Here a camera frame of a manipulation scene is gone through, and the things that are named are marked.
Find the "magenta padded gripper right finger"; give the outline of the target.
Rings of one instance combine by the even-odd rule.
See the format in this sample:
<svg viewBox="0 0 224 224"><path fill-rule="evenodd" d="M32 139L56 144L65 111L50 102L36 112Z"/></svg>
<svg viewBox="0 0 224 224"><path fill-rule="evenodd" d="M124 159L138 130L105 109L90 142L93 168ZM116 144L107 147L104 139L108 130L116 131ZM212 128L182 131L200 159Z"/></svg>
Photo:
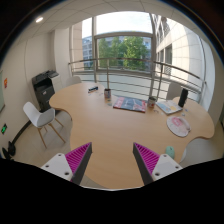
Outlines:
<svg viewBox="0 0 224 224"><path fill-rule="evenodd" d="M145 185L182 169L169 155L159 155L138 143L133 144L133 154Z"/></svg>

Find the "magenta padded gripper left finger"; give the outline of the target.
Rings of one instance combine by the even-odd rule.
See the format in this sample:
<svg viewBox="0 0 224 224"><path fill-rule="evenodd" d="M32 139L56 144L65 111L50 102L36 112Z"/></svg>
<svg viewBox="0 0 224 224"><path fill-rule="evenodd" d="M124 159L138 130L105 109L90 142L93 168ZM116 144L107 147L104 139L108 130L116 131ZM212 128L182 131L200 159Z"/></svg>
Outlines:
<svg viewBox="0 0 224 224"><path fill-rule="evenodd" d="M91 154L92 143L89 142L67 154L57 153L42 166L42 169L79 185Z"/></svg>

